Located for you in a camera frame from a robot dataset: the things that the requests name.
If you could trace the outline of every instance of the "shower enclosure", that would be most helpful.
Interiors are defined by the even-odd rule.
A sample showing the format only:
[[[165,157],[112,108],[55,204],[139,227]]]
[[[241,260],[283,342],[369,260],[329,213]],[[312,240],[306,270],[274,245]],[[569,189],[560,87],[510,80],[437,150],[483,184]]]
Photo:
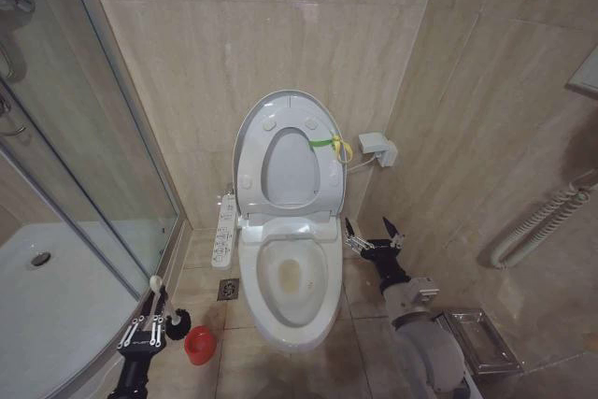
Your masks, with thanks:
[[[98,5],[0,0],[0,397],[91,363],[183,220]]]

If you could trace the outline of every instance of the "toilet lid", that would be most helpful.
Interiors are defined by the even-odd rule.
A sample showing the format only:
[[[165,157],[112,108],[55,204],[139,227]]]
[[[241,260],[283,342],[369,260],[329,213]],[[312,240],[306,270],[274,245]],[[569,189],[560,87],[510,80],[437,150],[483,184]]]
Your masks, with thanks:
[[[343,204],[346,170],[332,146],[340,135],[326,108],[298,91],[271,93],[243,121],[235,142],[235,192],[245,218],[307,216]]]

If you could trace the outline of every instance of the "bidet control panel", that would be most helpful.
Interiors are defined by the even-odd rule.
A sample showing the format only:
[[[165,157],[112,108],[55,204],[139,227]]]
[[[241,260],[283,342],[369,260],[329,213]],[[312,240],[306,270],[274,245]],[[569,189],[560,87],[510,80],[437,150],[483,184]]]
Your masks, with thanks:
[[[212,266],[219,270],[228,270],[233,260],[233,248],[236,236],[235,196],[227,193],[222,197],[221,213],[212,250]]]

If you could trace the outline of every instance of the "gray robot arm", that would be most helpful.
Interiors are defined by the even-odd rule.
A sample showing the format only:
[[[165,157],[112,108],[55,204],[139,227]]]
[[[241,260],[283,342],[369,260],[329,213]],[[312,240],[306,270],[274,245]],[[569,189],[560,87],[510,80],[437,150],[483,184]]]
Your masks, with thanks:
[[[454,336],[433,321],[428,306],[438,293],[429,278],[411,278],[396,257],[403,236],[386,219],[391,239],[364,240],[346,221],[347,244],[372,262],[380,275],[380,292],[386,308],[404,374],[411,391],[421,399],[454,392],[467,376],[463,352]]]

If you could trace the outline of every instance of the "red cup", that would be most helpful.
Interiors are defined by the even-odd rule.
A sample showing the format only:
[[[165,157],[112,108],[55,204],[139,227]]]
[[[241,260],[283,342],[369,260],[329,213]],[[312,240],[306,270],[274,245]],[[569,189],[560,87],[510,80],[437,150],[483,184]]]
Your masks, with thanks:
[[[192,364],[204,364],[216,351],[216,337],[205,326],[193,327],[185,337],[185,352]]]

